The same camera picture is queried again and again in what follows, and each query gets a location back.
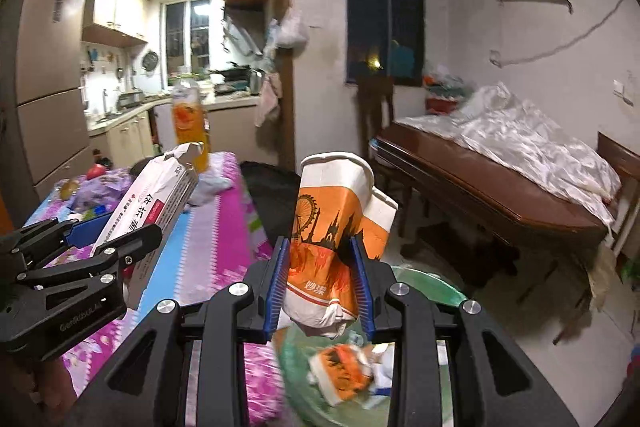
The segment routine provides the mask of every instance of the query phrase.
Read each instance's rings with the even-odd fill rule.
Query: orange juice bottle
[[[181,78],[172,90],[174,127],[178,143],[201,142],[202,154],[193,162],[197,172],[209,166],[209,137],[205,131],[200,88],[193,78]]]

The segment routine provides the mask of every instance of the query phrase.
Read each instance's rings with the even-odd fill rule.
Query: ferris wheel graphic
[[[300,194],[298,203],[296,203],[295,222],[293,224],[293,234],[295,238],[300,238],[302,231],[307,229],[309,225],[318,215],[318,206],[316,200],[308,194]]]

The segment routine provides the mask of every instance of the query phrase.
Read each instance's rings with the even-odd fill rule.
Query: faucet
[[[106,89],[102,90],[102,108],[104,110],[105,116],[109,116],[111,114],[110,111],[107,111],[107,90]]]

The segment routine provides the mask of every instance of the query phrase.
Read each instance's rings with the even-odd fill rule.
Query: pink floral tablecloth
[[[227,152],[212,153],[209,169],[230,178],[234,186],[178,218],[139,309],[128,310],[122,320],[111,322],[65,353],[65,365],[78,394],[158,301],[174,298],[185,305],[209,299],[220,288],[242,280],[255,259],[271,256],[271,247],[244,185],[236,157]],[[48,217],[66,219],[70,211],[65,205],[54,190],[28,223]],[[57,263],[85,259],[90,250],[91,247],[72,248],[60,256]],[[197,379],[199,347],[196,343],[191,360],[190,390],[195,389],[192,384]],[[252,425],[273,419],[280,412],[284,389],[273,348],[245,344],[244,368]],[[195,404],[196,396],[190,393],[187,425],[195,425]]]

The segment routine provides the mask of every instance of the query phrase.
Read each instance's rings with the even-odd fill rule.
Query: ceiling light
[[[211,12],[211,4],[196,4],[193,6],[193,11],[200,17],[206,17]]]

